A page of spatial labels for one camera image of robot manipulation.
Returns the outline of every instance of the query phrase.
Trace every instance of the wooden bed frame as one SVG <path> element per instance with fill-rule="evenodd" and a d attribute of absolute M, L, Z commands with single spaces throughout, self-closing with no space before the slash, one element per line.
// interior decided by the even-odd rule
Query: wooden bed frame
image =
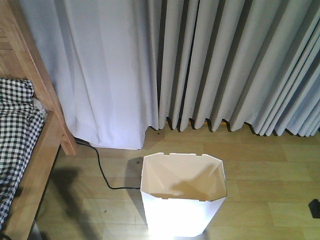
<path fill-rule="evenodd" d="M 0 0 L 0 77 L 31 80 L 36 98 L 48 111 L 2 232 L 13 240 L 26 240 L 33 225 L 57 151 L 76 154 L 58 97 L 18 0 Z"/>

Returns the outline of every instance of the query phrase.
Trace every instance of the trash can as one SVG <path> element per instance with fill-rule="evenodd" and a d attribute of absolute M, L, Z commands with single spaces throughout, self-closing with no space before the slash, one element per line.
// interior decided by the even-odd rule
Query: trash can
<path fill-rule="evenodd" d="M 141 195 L 150 233 L 198 236 L 227 197 L 223 162 L 207 154 L 145 156 Z"/>

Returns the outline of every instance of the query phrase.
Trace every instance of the gray curtain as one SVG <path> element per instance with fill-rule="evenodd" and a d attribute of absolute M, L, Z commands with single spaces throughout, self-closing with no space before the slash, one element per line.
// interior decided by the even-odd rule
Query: gray curtain
<path fill-rule="evenodd" d="M 73 135 L 139 149 L 148 126 L 320 126 L 319 0 L 20 0 Z"/>
<path fill-rule="evenodd" d="M 159 128 L 314 135 L 320 126 L 320 1 L 148 1 Z"/>

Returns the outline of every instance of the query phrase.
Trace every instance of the floor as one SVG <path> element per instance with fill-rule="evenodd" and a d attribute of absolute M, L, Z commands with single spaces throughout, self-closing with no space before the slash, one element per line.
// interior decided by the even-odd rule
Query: floor
<path fill-rule="evenodd" d="M 149 128 L 141 150 L 99 152 L 114 187 L 139 187 L 143 156 L 149 154 L 209 154 L 223 160 L 227 199 L 205 232 L 192 239 L 319 240 L 320 219 L 312 218 L 308 207 L 320 199 L 319 144 L 319 132 L 265 137 L 248 125 L 236 132 L 226 125 L 216 132 L 206 125 L 184 132 L 166 126 Z M 96 153 L 85 146 L 76 156 L 60 151 L 36 222 L 43 240 L 157 239 L 148 233 L 140 192 L 108 189 Z"/>

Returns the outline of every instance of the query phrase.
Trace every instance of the checkered fabric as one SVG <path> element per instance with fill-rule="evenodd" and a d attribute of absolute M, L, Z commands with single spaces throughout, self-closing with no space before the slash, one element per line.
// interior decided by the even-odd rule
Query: checkered fabric
<path fill-rule="evenodd" d="M 32 102 L 33 95 L 34 89 L 31 81 L 0 78 L 1 103 L 29 103 Z"/>
<path fill-rule="evenodd" d="M 13 80 L 0 84 L 0 229 L 8 216 L 11 202 L 31 158 L 44 124 L 43 114 L 28 101 L 32 83 Z M 22 96 L 12 92 L 20 86 Z"/>

